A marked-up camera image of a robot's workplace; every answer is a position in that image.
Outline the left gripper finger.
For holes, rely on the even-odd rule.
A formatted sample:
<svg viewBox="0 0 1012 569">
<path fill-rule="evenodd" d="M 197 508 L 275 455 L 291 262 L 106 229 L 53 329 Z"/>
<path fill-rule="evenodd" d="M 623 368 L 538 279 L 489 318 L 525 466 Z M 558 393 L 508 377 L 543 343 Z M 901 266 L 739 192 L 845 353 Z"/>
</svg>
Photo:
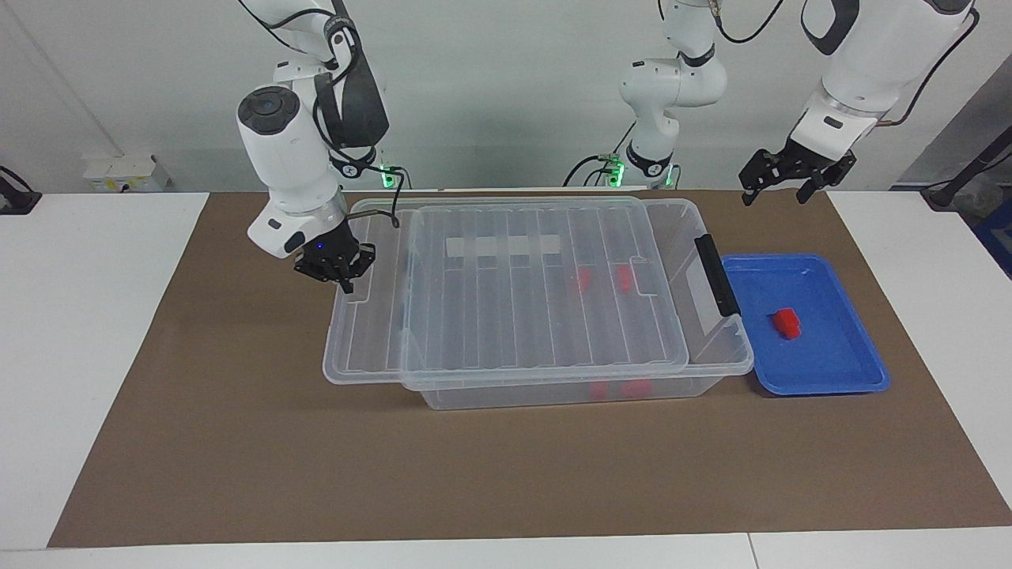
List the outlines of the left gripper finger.
<svg viewBox="0 0 1012 569">
<path fill-rule="evenodd" d="M 856 163 L 856 155 L 845 154 L 839 161 L 823 169 L 814 169 L 809 179 L 796 191 L 796 201 L 807 204 L 817 192 L 825 187 L 837 187 Z"/>
<path fill-rule="evenodd" d="M 751 206 L 766 188 L 791 179 L 791 163 L 782 155 L 769 150 L 757 150 L 738 173 L 743 188 L 742 202 Z"/>
</svg>

